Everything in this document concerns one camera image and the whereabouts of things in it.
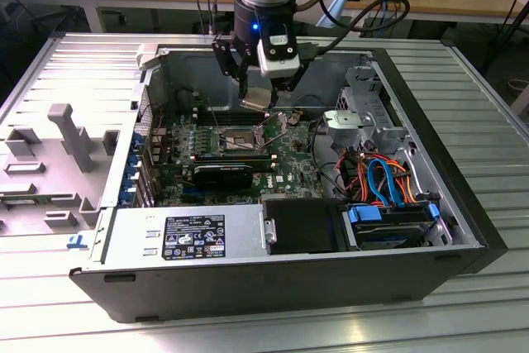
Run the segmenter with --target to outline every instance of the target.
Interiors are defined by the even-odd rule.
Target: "gray floor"
[[[36,16],[60,10],[58,7],[42,5],[28,5],[31,13]],[[116,16],[105,16],[108,32],[135,32],[150,33],[155,31],[149,10],[122,9],[126,16],[126,25],[121,25]],[[195,11],[159,10],[159,29],[161,33],[192,33],[199,29],[198,15]],[[36,52],[40,49],[47,37],[44,28],[35,32],[31,27],[31,17],[21,7],[12,10],[11,20],[8,24],[0,26],[0,101],[11,91],[14,84],[26,70]],[[387,30],[380,36],[392,38],[405,38],[410,31],[409,21],[403,21],[393,30]],[[45,27],[48,31],[88,31],[82,21],[74,23],[71,19],[61,21],[56,19],[47,21]],[[487,50],[488,43],[496,33],[496,26],[484,24],[459,23],[450,27],[443,35],[443,39],[450,40],[465,54],[465,56],[479,67]],[[334,36],[338,30],[297,26],[299,35]],[[439,33],[439,24],[422,22],[418,29],[415,28],[415,38],[436,38]],[[529,36],[518,33],[508,46],[503,49],[497,61],[488,72],[486,79],[499,92],[507,103],[511,103],[516,93],[507,89],[510,79],[529,80]]]

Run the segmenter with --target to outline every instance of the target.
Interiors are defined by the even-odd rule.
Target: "robotic arm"
[[[312,44],[298,46],[293,21],[333,27],[346,1],[235,0],[233,36],[229,41],[217,38],[212,46],[224,75],[238,82],[239,99],[247,94],[246,70],[250,66],[259,67],[261,75],[272,83],[269,107],[277,102],[278,91],[294,90],[318,49]],[[239,64],[231,54],[232,46],[241,57]]]

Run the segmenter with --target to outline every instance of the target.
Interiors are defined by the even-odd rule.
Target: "slotted aluminum surface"
[[[139,78],[132,68],[139,44],[178,44],[181,39],[172,35],[67,35],[41,55],[48,57],[43,64],[49,67],[37,70],[41,78],[30,93],[49,89],[51,80],[82,79],[76,87],[92,87],[92,101],[99,97],[120,101],[121,97],[115,97],[117,90],[131,90]],[[198,36],[193,40],[203,42]],[[480,274],[448,281],[420,303],[119,324],[68,280],[70,266],[87,254],[68,252],[68,236],[4,237],[0,239],[0,340],[7,341],[0,349],[66,351],[74,346],[76,351],[109,351],[119,346],[152,352],[526,351],[526,126],[510,115],[507,106],[457,50],[437,41],[363,40],[344,41],[343,45],[387,49],[508,244],[506,255]],[[33,68],[42,66],[34,64]],[[105,88],[96,90],[86,83],[94,83],[98,80],[94,76],[103,75],[112,86],[96,83]]]

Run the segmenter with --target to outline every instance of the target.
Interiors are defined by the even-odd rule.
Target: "side panel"
[[[117,322],[418,300],[482,249],[281,264],[81,273],[70,278]]]
[[[379,63],[384,77],[391,84],[391,90],[402,109],[403,116],[409,120],[420,142],[427,150],[455,204],[469,224],[476,239],[488,248],[487,254],[480,259],[479,263],[472,264],[465,270],[465,273],[477,273],[505,254],[508,248],[386,50],[375,50],[374,57]]]

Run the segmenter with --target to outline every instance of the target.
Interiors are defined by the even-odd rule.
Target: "desk leg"
[[[101,12],[98,10],[97,6],[92,2],[84,3],[81,6],[88,20],[90,31],[92,33],[104,33],[106,31],[105,23],[102,20]]]

